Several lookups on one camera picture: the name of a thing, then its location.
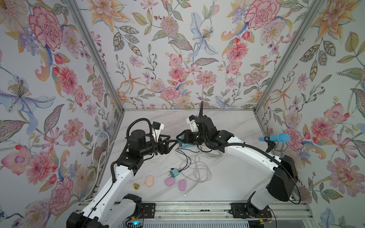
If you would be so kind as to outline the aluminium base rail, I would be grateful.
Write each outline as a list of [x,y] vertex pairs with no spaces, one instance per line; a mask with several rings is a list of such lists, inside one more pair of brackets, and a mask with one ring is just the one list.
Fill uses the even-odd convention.
[[276,201],[262,212],[244,212],[244,201],[145,201],[142,211],[149,220],[231,220],[273,219],[312,220],[313,215],[305,203],[292,204]]

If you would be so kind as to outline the purple earbud case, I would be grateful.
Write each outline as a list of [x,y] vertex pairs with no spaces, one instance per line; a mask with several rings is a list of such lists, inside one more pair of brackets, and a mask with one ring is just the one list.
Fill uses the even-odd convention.
[[187,186],[187,182],[186,182],[185,179],[179,181],[178,188],[179,188],[180,191],[182,191],[182,192],[185,191],[186,186]]
[[175,178],[174,177],[169,177],[165,180],[165,185],[166,186],[172,186],[175,183]]

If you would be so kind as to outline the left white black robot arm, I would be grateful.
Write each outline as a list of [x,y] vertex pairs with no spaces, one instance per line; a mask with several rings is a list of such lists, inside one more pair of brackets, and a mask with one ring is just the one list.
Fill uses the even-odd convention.
[[117,228],[142,216],[142,199],[131,193],[119,205],[117,197],[134,178],[143,163],[155,155],[169,154],[178,143],[161,134],[164,126],[147,118],[133,121],[126,131],[126,145],[119,158],[110,165],[111,178],[94,199],[80,212],[73,212],[66,222],[68,228]]

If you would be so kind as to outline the teal charger with black cable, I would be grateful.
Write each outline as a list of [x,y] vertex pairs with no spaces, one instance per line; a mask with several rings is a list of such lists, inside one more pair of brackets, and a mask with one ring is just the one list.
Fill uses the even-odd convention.
[[170,176],[171,176],[172,178],[176,178],[179,174],[180,174],[180,171],[179,171],[178,169],[172,169],[172,170],[170,171]]

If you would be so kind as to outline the blue microphone on stand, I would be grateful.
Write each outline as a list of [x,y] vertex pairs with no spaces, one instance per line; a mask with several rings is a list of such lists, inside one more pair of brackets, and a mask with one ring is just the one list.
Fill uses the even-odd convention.
[[288,134],[281,133],[279,135],[272,135],[272,136],[265,136],[260,137],[260,142],[266,142],[268,145],[268,148],[266,150],[266,153],[271,152],[274,147],[276,146],[276,143],[287,143],[291,140],[291,137]]

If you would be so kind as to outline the small brass knob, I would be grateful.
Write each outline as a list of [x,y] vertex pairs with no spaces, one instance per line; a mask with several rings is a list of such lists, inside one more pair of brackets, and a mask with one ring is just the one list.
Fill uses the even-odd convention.
[[134,189],[135,189],[135,190],[138,190],[138,189],[140,188],[140,185],[139,185],[139,184],[137,184],[137,183],[134,183],[134,185],[133,185],[133,186],[134,186]]

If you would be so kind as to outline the purple earbud case left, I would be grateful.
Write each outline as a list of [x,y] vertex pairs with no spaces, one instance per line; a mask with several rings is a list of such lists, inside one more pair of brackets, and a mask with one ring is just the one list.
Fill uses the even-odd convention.
[[174,177],[169,177],[165,180],[165,185],[166,186],[172,186],[175,183],[175,178]]

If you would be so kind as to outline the purple earbud case right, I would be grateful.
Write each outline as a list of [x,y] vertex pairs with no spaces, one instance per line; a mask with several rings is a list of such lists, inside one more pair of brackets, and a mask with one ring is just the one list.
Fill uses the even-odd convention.
[[187,186],[187,182],[186,182],[185,179],[179,181],[178,188],[179,188],[180,191],[182,191],[182,192],[185,191],[186,186]]

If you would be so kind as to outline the peach earbud case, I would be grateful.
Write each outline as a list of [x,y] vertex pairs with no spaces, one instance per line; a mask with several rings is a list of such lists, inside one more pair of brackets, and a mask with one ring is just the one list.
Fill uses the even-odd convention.
[[147,187],[152,187],[154,184],[154,177],[151,175],[147,176],[145,184]]

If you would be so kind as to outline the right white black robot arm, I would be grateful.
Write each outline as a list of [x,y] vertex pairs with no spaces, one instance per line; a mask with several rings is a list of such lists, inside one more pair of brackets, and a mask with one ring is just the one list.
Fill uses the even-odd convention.
[[249,145],[226,130],[218,130],[211,118],[203,114],[200,107],[198,116],[187,118],[189,130],[177,135],[180,143],[205,145],[212,151],[220,151],[248,162],[269,179],[262,187],[255,188],[245,203],[231,204],[230,214],[236,218],[262,218],[270,216],[269,205],[275,201],[288,202],[295,189],[298,188],[298,173],[294,160],[285,155],[274,157],[270,152],[276,143],[290,141],[288,134],[265,136],[259,141],[268,145],[266,151]]

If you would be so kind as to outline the teal power strip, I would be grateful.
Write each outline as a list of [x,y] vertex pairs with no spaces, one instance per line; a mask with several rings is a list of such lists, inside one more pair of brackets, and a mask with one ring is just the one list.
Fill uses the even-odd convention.
[[183,143],[181,141],[179,141],[179,146],[180,148],[182,149],[191,149],[191,148],[196,148],[196,145],[193,145],[193,144],[186,144],[186,143]]

